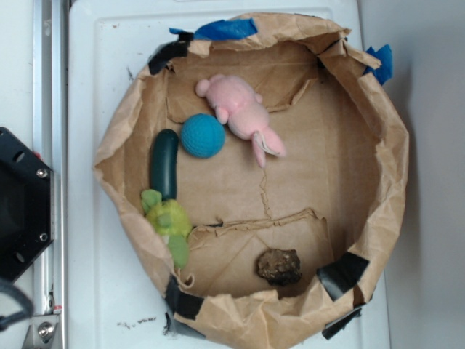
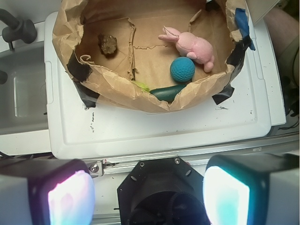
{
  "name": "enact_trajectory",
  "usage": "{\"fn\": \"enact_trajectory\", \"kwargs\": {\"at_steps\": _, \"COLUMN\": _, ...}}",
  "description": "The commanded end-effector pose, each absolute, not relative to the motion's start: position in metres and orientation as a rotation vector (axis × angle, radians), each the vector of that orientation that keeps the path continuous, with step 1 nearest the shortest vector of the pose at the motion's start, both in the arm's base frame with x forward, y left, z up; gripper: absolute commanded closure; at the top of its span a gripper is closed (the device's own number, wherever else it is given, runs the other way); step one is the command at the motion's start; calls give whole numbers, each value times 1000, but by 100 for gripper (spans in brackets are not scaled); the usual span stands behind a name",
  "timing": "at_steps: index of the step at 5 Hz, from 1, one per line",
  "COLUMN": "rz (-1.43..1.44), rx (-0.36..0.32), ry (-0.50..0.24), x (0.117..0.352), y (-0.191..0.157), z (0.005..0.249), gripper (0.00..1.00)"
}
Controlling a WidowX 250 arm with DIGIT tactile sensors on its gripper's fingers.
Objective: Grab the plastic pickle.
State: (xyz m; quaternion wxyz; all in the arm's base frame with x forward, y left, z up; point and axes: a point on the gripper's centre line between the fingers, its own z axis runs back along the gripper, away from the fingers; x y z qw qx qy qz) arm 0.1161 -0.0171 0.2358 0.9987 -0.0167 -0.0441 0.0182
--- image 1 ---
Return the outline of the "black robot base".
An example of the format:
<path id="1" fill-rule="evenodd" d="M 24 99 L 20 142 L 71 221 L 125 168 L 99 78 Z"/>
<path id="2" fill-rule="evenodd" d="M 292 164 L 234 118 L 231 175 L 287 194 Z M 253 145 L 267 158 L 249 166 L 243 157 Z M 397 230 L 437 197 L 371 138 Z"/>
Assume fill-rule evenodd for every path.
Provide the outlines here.
<path id="1" fill-rule="evenodd" d="M 52 170 L 1 128 L 1 277 L 15 282 L 52 242 Z"/>

